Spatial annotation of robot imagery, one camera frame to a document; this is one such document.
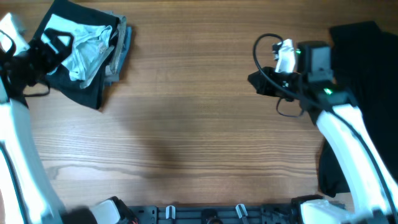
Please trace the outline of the light blue t-shirt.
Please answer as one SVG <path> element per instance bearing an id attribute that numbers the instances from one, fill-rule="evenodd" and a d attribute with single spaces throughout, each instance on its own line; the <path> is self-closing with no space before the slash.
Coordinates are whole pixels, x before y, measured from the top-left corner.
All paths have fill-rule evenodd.
<path id="1" fill-rule="evenodd" d="M 109 44 L 113 28 L 78 24 L 53 14 L 45 29 L 68 32 L 74 37 L 72 52 L 62 65 L 68 70 L 71 81 L 82 81 L 80 87 L 86 88 L 114 49 Z"/>

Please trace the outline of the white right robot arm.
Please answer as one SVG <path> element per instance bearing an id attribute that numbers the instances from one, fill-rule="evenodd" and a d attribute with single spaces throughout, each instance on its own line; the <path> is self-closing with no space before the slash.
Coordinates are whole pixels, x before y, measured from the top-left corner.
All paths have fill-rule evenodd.
<path id="1" fill-rule="evenodd" d="M 277 62 L 262 67 L 249 81 L 262 95 L 298 100 L 331 146 L 351 192 L 354 211 L 318 195 L 297 198 L 295 223 L 397 223 L 397 183 L 380 158 L 352 92 L 333 81 L 331 48 L 323 41 L 280 39 L 272 45 Z"/>

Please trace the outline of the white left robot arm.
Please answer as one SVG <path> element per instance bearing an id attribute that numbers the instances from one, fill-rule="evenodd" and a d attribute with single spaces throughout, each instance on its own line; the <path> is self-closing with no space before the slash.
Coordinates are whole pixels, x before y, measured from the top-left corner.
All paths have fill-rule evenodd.
<path id="1" fill-rule="evenodd" d="M 47 178 L 30 127 L 24 89 L 43 81 L 73 55 L 76 27 L 53 16 L 44 34 L 27 43 L 15 17 L 1 19 L 1 157 L 11 184 L 1 184 L 6 220 L 12 223 L 117 223 L 114 200 L 66 211 Z"/>

